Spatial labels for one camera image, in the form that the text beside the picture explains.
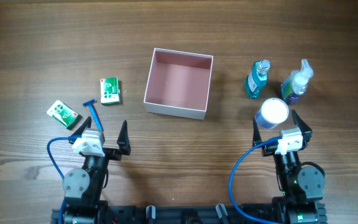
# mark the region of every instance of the white pump top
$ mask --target white pump top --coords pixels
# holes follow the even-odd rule
[[[308,84],[309,79],[313,76],[313,69],[311,69],[308,60],[302,59],[302,68],[297,71],[292,78],[292,82],[297,86],[305,86]]]

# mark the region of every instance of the teal mouthwash bottle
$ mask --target teal mouthwash bottle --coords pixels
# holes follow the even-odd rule
[[[292,71],[290,76],[281,84],[281,94],[284,102],[292,105],[301,95],[304,95],[309,79],[312,76],[313,69],[311,69],[307,59],[303,59],[301,70]]]
[[[247,76],[244,84],[249,98],[259,97],[260,90],[267,84],[267,72],[270,69],[268,60],[261,60],[254,63],[251,72]]]

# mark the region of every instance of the blue hose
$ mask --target blue hose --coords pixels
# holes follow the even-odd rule
[[[231,174],[230,174],[230,178],[229,178],[229,187],[228,187],[228,191],[229,191],[229,197],[230,197],[230,201],[231,203],[233,204],[234,208],[237,210],[237,212],[239,212],[242,216],[248,218],[249,220],[252,220],[254,222],[259,222],[259,223],[265,223],[265,224],[281,224],[281,223],[277,223],[277,222],[271,222],[271,221],[268,221],[268,220],[263,220],[263,219],[260,219],[260,218],[256,218],[256,217],[253,217],[251,215],[248,215],[246,214],[244,211],[242,211],[242,209],[237,205],[236,201],[234,200],[234,197],[233,197],[233,193],[232,193],[232,190],[231,190],[231,186],[232,186],[232,183],[233,183],[233,177],[234,177],[234,173],[236,172],[236,169],[237,167],[240,165],[241,161],[248,156],[248,154],[250,154],[252,151],[254,151],[255,149],[257,148],[260,148],[264,145],[267,145],[267,144],[270,144],[270,143],[273,143],[273,142],[276,142],[277,140],[281,139],[281,137],[274,137],[274,138],[271,138],[265,142],[262,142],[254,147],[252,147],[251,149],[249,149],[244,155],[242,155],[240,157],[240,159],[236,162],[236,164],[234,165],[233,167],[233,170],[231,171]]]
[[[53,165],[55,166],[57,172],[60,174],[60,177],[62,177],[62,180],[64,180],[65,176],[63,175],[62,171],[59,169],[59,166],[57,166],[55,160],[53,159],[52,153],[50,153],[50,145],[51,143],[53,143],[54,141],[59,141],[59,140],[72,140],[75,141],[77,138],[80,138],[81,136],[70,136],[70,137],[59,137],[59,138],[54,138],[52,140],[50,140],[47,144],[47,152],[49,155],[50,160],[52,161]],[[66,203],[63,200],[62,202],[62,206],[60,207],[60,211],[59,211],[59,224],[62,224],[63,222],[63,211],[64,208],[66,207]]]

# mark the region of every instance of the open cardboard box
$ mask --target open cardboard box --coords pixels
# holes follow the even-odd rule
[[[204,119],[213,56],[154,49],[144,104],[147,112]]]

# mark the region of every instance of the wooden table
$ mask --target wooden table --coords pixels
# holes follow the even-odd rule
[[[146,113],[155,47],[214,55],[204,121]],[[263,58],[272,63],[269,83],[250,100],[244,79]],[[227,181],[251,147],[252,117],[303,58],[314,77],[290,108],[313,137],[300,159],[326,171],[329,223],[358,223],[358,1],[0,5],[0,223],[49,223],[63,189],[45,147],[73,130],[46,110],[62,100],[89,116],[82,103],[100,97],[102,77],[122,81],[120,105],[95,105],[106,145],[114,146],[126,119],[132,146],[131,156],[110,162],[103,198],[110,205],[229,205]],[[289,125],[291,118],[282,127]],[[262,131],[264,139],[276,135]],[[63,173],[83,163],[67,142],[52,153]],[[234,194],[239,203],[281,195],[273,158],[252,153],[236,173]]]

